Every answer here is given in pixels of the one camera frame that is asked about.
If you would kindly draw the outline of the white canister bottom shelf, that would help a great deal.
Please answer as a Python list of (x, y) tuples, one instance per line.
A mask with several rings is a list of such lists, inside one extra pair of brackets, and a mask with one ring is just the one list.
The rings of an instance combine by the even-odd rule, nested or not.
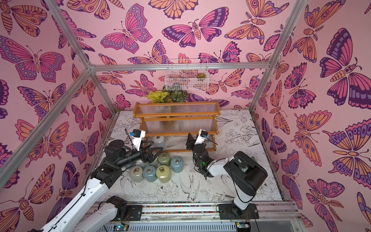
[(154, 148), (164, 148), (165, 147), (165, 138), (164, 136), (154, 136), (152, 137), (153, 147)]

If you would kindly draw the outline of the green canister shelf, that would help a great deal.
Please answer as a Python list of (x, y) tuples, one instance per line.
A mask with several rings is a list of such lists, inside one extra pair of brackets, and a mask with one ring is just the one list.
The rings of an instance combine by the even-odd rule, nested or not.
[(170, 154), (168, 152), (162, 152), (161, 154), (158, 155), (157, 161), (159, 165), (170, 166), (171, 165)]

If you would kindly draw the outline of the blue canister bottom shelf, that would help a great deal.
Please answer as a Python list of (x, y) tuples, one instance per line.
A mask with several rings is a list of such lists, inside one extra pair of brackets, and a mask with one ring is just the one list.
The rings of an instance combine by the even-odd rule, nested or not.
[(180, 157), (173, 158), (171, 160), (171, 168), (175, 173), (180, 173), (184, 169), (184, 161)]

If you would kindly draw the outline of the yellow-green canister bottom shelf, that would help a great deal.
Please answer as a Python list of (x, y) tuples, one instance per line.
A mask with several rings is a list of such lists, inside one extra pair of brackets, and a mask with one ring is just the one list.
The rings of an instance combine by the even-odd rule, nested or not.
[(156, 176), (161, 183), (167, 183), (171, 180), (171, 170), (167, 165), (160, 165), (156, 169)]

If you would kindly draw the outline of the cream canister shelf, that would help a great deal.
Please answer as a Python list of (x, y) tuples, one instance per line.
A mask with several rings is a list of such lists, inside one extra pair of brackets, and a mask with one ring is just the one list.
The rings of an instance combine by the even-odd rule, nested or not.
[(150, 162), (149, 165), (154, 166), (154, 167), (159, 166), (158, 158), (155, 158), (155, 160), (153, 162)]

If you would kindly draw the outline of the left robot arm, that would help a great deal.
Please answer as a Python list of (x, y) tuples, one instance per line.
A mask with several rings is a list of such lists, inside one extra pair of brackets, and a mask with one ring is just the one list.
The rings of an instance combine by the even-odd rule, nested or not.
[(86, 213), (121, 177), (123, 168), (136, 161), (153, 162), (163, 151), (151, 141), (138, 141), (138, 148), (129, 148), (122, 140), (110, 142), (104, 149), (105, 158), (88, 178), (81, 191), (53, 217), (41, 232), (96, 232), (113, 219), (128, 216), (127, 201), (114, 196), (109, 198), (95, 213)]

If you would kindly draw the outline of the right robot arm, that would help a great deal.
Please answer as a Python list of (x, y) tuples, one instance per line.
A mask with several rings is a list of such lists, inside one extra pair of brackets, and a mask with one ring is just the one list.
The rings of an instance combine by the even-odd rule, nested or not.
[(253, 209), (249, 205), (268, 177), (266, 169), (242, 151), (230, 158), (213, 159), (206, 150), (206, 140), (208, 132), (200, 130), (196, 138), (189, 133), (185, 145), (187, 150), (192, 151), (195, 170), (205, 179), (226, 176), (232, 180), (236, 196), (230, 204), (217, 206), (220, 218), (248, 218), (253, 215)]

